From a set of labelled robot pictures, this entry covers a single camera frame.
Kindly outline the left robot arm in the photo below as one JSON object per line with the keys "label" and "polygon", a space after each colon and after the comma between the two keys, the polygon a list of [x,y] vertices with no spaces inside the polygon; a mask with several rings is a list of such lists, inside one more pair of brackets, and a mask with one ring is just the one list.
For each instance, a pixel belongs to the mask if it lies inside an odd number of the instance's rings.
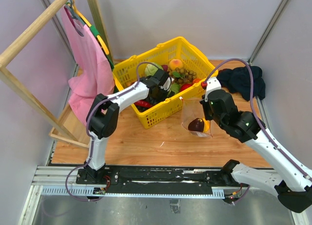
{"label": "left robot arm", "polygon": [[83,166],[87,178],[94,184],[104,179],[105,151],[109,137],[117,128],[121,111],[132,104],[152,98],[158,102],[166,99],[172,79],[162,69],[154,75],[139,78],[128,88],[115,94],[98,94],[86,118],[86,132],[90,137],[89,154]]}

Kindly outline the peach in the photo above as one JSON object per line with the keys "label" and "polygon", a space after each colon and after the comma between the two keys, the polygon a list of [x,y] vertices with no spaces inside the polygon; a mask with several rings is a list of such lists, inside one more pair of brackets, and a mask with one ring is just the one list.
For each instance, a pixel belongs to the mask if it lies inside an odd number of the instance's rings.
{"label": "peach", "polygon": [[176,68],[181,69],[181,68],[183,68],[183,62],[182,62],[180,59],[172,59],[172,60],[169,62],[168,67],[169,67],[171,70],[175,70]]}

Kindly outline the yellow bell pepper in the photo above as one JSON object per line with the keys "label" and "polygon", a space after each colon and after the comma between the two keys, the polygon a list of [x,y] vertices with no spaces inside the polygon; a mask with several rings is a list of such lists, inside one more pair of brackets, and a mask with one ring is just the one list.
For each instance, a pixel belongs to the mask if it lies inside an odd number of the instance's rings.
{"label": "yellow bell pepper", "polygon": [[209,130],[210,130],[210,121],[207,121],[205,119],[202,119],[202,122],[204,124],[204,127],[203,127],[203,133],[207,133]]}

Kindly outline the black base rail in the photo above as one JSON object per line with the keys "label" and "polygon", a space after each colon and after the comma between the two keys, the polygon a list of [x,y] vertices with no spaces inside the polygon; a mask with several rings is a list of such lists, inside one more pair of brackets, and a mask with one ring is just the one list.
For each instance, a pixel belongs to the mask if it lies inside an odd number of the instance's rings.
{"label": "black base rail", "polygon": [[109,193],[194,194],[212,193],[213,187],[240,187],[215,167],[106,165],[98,171],[78,170],[77,184],[109,184]]}

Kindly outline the red tomato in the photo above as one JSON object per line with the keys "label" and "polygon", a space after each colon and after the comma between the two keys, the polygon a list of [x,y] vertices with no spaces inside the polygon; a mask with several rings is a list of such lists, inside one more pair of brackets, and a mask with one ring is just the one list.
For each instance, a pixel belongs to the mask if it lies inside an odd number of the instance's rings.
{"label": "red tomato", "polygon": [[186,83],[186,84],[183,84],[181,87],[180,87],[180,92],[190,88],[192,86],[192,84],[190,83]]}

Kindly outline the green cabbage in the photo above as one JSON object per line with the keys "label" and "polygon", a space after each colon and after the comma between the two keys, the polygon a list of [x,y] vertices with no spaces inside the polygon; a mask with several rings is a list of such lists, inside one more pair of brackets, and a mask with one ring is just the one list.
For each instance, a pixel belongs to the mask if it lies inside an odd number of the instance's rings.
{"label": "green cabbage", "polygon": [[174,93],[174,95],[180,92],[180,85],[178,83],[173,83],[170,87],[170,91]]}
{"label": "green cabbage", "polygon": [[144,75],[147,76],[153,76],[158,69],[163,70],[162,66],[159,65],[158,63],[153,62],[152,64],[147,64],[145,69],[144,69]]}

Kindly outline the green cabbage back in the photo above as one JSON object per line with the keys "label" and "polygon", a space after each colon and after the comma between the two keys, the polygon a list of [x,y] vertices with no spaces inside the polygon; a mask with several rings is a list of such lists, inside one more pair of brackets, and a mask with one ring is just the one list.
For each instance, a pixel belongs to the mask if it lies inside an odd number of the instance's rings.
{"label": "green cabbage back", "polygon": [[158,69],[163,70],[162,66],[159,65],[158,63],[153,62],[152,64],[147,64],[145,69],[144,69],[144,75],[147,76],[153,76]]}

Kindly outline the yellow plastic basket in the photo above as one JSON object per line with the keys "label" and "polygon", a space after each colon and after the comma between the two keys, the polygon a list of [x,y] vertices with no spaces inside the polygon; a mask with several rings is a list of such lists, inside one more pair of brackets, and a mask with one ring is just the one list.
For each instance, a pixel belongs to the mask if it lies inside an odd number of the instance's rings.
{"label": "yellow plastic basket", "polygon": [[118,63],[113,76],[118,90],[138,80],[150,88],[146,98],[132,105],[144,128],[150,128],[182,109],[181,98],[200,97],[207,76],[218,72],[207,57],[184,37],[176,37],[155,48]]}

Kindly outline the green cabbage front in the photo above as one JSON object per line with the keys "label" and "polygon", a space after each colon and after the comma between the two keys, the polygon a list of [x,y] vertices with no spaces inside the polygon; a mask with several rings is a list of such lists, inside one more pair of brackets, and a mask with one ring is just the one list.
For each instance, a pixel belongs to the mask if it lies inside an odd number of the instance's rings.
{"label": "green cabbage front", "polygon": [[180,92],[180,85],[178,83],[173,83],[170,87],[170,91],[174,93],[174,95]]}

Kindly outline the pink shirt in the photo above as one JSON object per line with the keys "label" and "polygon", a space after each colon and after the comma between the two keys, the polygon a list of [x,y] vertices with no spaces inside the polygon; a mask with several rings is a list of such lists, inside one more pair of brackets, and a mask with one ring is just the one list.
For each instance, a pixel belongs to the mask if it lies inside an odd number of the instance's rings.
{"label": "pink shirt", "polygon": [[113,93],[113,73],[89,26],[73,19],[66,6],[61,8],[60,15],[75,61],[82,69],[81,75],[68,81],[71,88],[68,103],[78,120],[86,125],[86,118],[96,95]]}

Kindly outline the clear zip top bag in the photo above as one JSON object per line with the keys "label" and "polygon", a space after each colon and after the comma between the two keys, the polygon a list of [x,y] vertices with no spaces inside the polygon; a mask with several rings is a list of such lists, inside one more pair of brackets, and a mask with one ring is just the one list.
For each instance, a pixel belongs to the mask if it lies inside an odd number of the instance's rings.
{"label": "clear zip top bag", "polygon": [[181,125],[182,127],[188,131],[190,134],[199,137],[199,138],[212,138],[212,127],[210,123],[210,130],[207,133],[203,132],[194,132],[188,130],[188,124],[196,118],[205,119],[203,107],[199,103],[201,98],[193,97],[189,99],[185,99],[183,97],[179,97],[182,101],[182,114],[181,114]]}

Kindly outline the red chili pepper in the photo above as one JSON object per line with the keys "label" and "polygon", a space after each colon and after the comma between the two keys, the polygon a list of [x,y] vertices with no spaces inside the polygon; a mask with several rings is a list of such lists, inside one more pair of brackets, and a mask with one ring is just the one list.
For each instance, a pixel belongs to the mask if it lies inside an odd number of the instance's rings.
{"label": "red chili pepper", "polygon": [[144,101],[144,100],[139,100],[137,102],[134,103],[136,106],[139,106],[139,107],[145,107],[145,108],[151,108],[152,105],[147,102],[147,101]]}

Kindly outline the wooden clothes rack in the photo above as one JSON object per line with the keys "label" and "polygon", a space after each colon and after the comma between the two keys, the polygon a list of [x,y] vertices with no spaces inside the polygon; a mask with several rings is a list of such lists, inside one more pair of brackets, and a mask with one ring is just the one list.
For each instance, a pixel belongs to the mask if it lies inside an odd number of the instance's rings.
{"label": "wooden clothes rack", "polygon": [[[0,48],[6,49],[42,12],[41,0],[0,0]],[[48,22],[8,64],[8,70],[77,138],[88,137],[73,112],[65,111],[74,59],[54,24]],[[2,147],[30,149],[62,135],[4,83],[0,85],[0,143]]]}

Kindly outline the dark navy cloth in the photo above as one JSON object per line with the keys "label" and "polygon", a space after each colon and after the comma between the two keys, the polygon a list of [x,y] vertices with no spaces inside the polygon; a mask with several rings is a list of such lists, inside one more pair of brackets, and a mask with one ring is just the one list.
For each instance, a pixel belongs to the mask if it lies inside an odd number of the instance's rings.
{"label": "dark navy cloth", "polygon": [[[253,97],[263,100],[266,96],[266,85],[262,78],[263,71],[258,66],[251,66],[253,75]],[[246,101],[250,100],[251,80],[247,67],[220,70],[217,76],[222,87],[230,93],[240,93]]]}

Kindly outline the grey clothes hanger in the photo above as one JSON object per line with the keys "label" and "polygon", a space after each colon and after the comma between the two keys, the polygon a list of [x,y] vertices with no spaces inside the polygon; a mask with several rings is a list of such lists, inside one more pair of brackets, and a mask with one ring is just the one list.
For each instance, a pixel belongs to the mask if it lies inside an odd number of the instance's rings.
{"label": "grey clothes hanger", "polygon": [[76,32],[83,37],[84,34],[77,28],[75,20],[77,20],[82,26],[86,25],[86,21],[83,20],[81,15],[78,13],[75,6],[75,0],[68,0],[68,2],[64,5],[64,10]]}

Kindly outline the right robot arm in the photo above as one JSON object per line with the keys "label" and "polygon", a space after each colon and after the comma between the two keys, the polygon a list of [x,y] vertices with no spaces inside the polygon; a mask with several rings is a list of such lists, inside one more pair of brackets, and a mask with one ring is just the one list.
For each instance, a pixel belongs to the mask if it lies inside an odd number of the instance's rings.
{"label": "right robot arm", "polygon": [[276,196],[284,207],[296,213],[312,205],[312,170],[278,142],[257,115],[239,111],[231,94],[222,89],[207,91],[200,103],[208,120],[255,150],[276,171],[267,173],[229,160],[220,171],[225,185],[237,182],[257,187]]}

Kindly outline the yellow clothes hanger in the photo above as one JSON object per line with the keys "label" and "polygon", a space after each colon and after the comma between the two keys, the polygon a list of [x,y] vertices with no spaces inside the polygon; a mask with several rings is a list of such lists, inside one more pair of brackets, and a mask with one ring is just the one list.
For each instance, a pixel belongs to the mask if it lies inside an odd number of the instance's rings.
{"label": "yellow clothes hanger", "polygon": [[96,29],[94,25],[91,25],[91,23],[84,17],[84,15],[81,12],[78,11],[78,13],[81,15],[82,19],[86,21],[86,25],[89,27],[91,33],[97,39],[101,49],[104,51],[105,55],[108,56],[110,54],[108,46],[105,44],[104,40],[100,36],[99,31]]}

